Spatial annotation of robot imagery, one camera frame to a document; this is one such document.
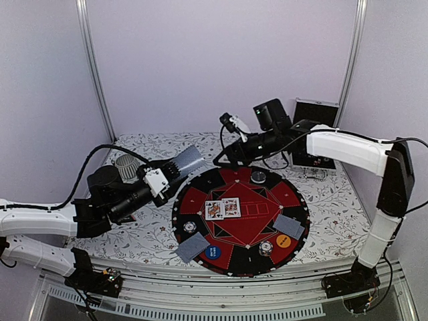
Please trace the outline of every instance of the poker table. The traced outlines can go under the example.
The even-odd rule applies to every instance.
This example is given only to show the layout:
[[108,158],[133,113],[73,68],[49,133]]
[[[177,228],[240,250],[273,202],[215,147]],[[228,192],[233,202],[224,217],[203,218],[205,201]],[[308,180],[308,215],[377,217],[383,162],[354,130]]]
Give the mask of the poker table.
[[[239,198],[241,217],[210,221],[205,202]],[[299,239],[274,228],[278,215],[300,222]],[[229,276],[256,276],[287,264],[303,247],[310,220],[300,192],[283,177],[260,167],[211,169],[195,177],[181,190],[173,207],[173,231],[179,243],[201,235],[210,246],[194,260]],[[185,226],[195,226],[188,231]],[[269,255],[260,253],[260,244],[273,245]]]

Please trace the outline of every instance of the white poker chip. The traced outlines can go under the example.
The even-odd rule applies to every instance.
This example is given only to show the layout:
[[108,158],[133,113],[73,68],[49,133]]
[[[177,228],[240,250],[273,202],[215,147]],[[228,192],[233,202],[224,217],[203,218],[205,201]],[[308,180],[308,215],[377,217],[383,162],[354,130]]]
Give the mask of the white poker chip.
[[266,174],[261,171],[254,172],[251,174],[251,180],[256,184],[263,184],[266,182]]
[[187,233],[193,233],[194,231],[196,231],[196,224],[194,222],[187,222],[183,225],[183,229]]
[[259,253],[262,256],[269,256],[273,249],[274,245],[269,241],[263,241],[259,245]]

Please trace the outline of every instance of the wire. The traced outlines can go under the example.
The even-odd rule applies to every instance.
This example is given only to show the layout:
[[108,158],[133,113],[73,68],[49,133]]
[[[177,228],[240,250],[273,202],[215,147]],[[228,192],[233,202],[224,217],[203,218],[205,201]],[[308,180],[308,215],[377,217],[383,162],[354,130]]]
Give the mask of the wire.
[[[390,263],[390,261],[387,259],[387,255],[386,255],[387,254],[387,250],[388,250],[388,248],[386,248],[383,251],[383,259],[388,263],[388,265],[389,265],[389,271],[390,271],[390,274],[389,274],[390,275],[389,276],[389,284],[388,284],[386,292],[384,293],[383,297],[374,306],[370,306],[371,302],[367,302],[367,304],[370,306],[368,309],[363,310],[363,311],[361,311],[361,310],[360,311],[356,311],[356,312],[353,312],[353,314],[365,314],[365,313],[367,313],[367,312],[369,312],[371,310],[374,310],[375,308],[377,308],[387,298],[389,290],[391,289],[391,286],[393,284],[393,274],[394,274],[393,266]],[[374,296],[374,294],[376,292],[377,292],[377,287],[375,288],[375,292],[373,292],[372,297]]]
[[235,127],[236,129],[238,129],[239,132],[241,132],[244,135],[251,135],[250,132],[244,132],[242,129],[240,129],[239,127]]
[[385,300],[385,298],[388,296],[388,293],[389,293],[389,290],[391,289],[391,286],[392,286],[392,284],[393,284],[393,274],[394,274],[394,271],[393,271],[393,266],[392,266],[392,264],[390,263],[390,261],[387,259],[387,256],[386,256],[386,253],[387,253],[387,249],[385,249],[385,251],[383,252],[383,258],[385,259],[385,261],[388,263],[388,265],[389,265],[389,271],[390,271],[390,276],[389,276],[389,284],[388,284],[388,288],[387,288],[387,290],[386,290],[386,292],[385,292],[385,294],[383,295],[383,297],[374,305],[374,306],[371,306],[368,310],[367,310],[367,312],[368,311],[371,311],[371,310],[373,310],[373,309],[375,309],[376,307],[378,307],[379,306],[379,304],[381,304],[382,302],[383,302],[383,300]]
[[220,130],[220,144],[221,150],[225,150],[225,143],[223,142],[223,131],[225,130],[226,125],[223,125]]
[[80,293],[80,291],[77,289],[77,287],[73,284],[73,282],[71,282],[67,278],[66,278],[66,281],[67,281],[67,283],[69,283],[69,285],[71,285],[71,287],[74,289],[74,291],[76,291],[76,293],[79,295],[79,297],[85,303],[86,314],[88,315],[89,319],[91,319],[91,321],[98,321],[98,319],[94,315],[94,312],[92,311],[91,307],[89,306],[88,298],[83,297],[83,295]]
[[13,269],[13,268],[17,265],[17,263],[18,263],[18,262],[16,262],[16,261],[15,261],[15,263],[14,263],[14,264],[9,265],[9,264],[5,263],[2,259],[0,259],[0,262],[1,262],[5,267],[7,267],[7,268],[9,268],[9,269]]
[[[224,125],[222,127],[222,130],[220,130],[221,148],[224,150],[225,147],[224,147],[224,143],[223,143],[223,129],[224,129]],[[365,136],[365,135],[357,134],[355,132],[349,132],[347,130],[339,130],[339,129],[314,129],[314,130],[309,130],[309,131],[301,134],[300,136],[298,136],[297,138],[293,139],[291,142],[289,142],[287,145],[285,145],[281,149],[279,149],[276,152],[273,152],[273,153],[271,153],[269,155],[262,156],[262,157],[259,157],[259,158],[243,159],[243,160],[242,159],[237,159],[237,158],[233,157],[233,160],[238,161],[238,162],[264,161],[264,160],[266,160],[268,158],[271,158],[271,157],[279,154],[280,152],[284,152],[288,147],[290,147],[291,145],[293,145],[294,143],[296,143],[300,139],[304,138],[305,136],[308,136],[309,134],[313,134],[314,132],[338,132],[338,133],[341,133],[341,134],[347,134],[347,135],[355,136],[355,137],[362,138],[362,139],[365,139],[365,140],[369,140],[371,142],[379,142],[381,144],[395,144],[397,142],[414,141],[414,142],[418,142],[418,143],[420,143],[420,144],[422,144],[422,145],[424,145],[425,147],[428,148],[428,143],[426,143],[424,140],[421,140],[420,138],[415,138],[415,137],[398,138],[398,139],[395,139],[395,140],[377,140],[377,139],[374,139],[374,138],[371,138],[371,137],[368,137],[368,136]],[[405,215],[409,214],[411,212],[414,212],[414,211],[416,211],[416,210],[418,210],[418,209],[420,209],[420,208],[422,208],[424,206],[427,206],[427,205],[428,205],[428,201],[426,201],[426,202],[424,202],[424,203],[422,203],[422,204],[420,204],[418,206],[415,206],[415,207],[407,210],[405,212]]]
[[281,152],[281,156],[282,156],[282,158],[285,160],[285,162],[286,162],[286,165],[284,166],[284,167],[278,167],[277,169],[275,169],[275,168],[273,168],[273,167],[270,167],[267,163],[266,163],[266,161],[263,159],[262,160],[262,162],[263,162],[263,164],[268,168],[268,169],[272,169],[272,170],[274,170],[274,171],[280,171],[280,170],[282,170],[282,169],[286,169],[287,167],[288,167],[288,165],[290,165],[290,163],[288,162],[288,159],[287,159],[287,157],[285,156],[285,154],[284,154],[284,152]]
[[96,152],[98,152],[99,150],[101,150],[103,148],[116,149],[116,150],[119,150],[121,152],[125,152],[125,153],[139,159],[140,161],[144,162],[148,166],[151,166],[151,163],[147,158],[144,158],[143,156],[137,154],[136,152],[133,152],[127,148],[120,147],[120,146],[115,146],[115,145],[111,145],[111,144],[102,144],[102,145],[94,148],[89,153],[89,155],[86,157],[86,159],[82,165],[82,168],[80,169],[80,172],[78,174],[78,178],[76,179],[76,182],[74,183],[72,191],[63,203],[56,205],[56,206],[53,206],[53,207],[47,207],[47,206],[41,206],[41,205],[32,205],[32,204],[8,204],[8,205],[4,205],[4,206],[0,207],[0,209],[41,209],[44,211],[56,211],[58,209],[64,208],[72,200],[74,194],[76,193],[76,190],[78,188],[80,180],[83,177],[85,168],[86,168],[86,166],[88,166],[90,159],[95,155]]
[[345,283],[348,283],[348,284],[354,284],[354,283],[356,283],[357,281],[348,281],[347,279],[345,279],[344,277],[342,277],[340,274],[337,274],[337,273],[335,273],[335,272],[331,272],[331,273],[327,273],[323,278],[322,278],[322,280],[321,280],[321,285],[322,285],[322,287],[323,288],[325,288],[325,284],[324,284],[324,281],[326,280],[326,278],[327,278],[327,276],[329,276],[330,274],[333,274],[333,275],[335,275],[335,276],[337,276],[339,279],[341,279],[343,282],[345,282]]

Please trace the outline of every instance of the metal bracket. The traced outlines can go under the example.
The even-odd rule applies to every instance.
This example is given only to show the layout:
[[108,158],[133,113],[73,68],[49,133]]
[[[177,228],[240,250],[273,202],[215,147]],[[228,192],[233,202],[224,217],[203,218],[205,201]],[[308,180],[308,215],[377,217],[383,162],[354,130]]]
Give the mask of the metal bracket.
[[323,177],[318,177],[318,176],[316,176],[316,174],[314,175],[314,176],[308,176],[307,174],[306,174],[306,168],[303,168],[303,177],[305,178],[305,179],[318,179],[319,181],[324,181],[326,178],[327,178],[327,171],[324,169],[324,170],[322,170],[322,172],[324,173],[324,176]]

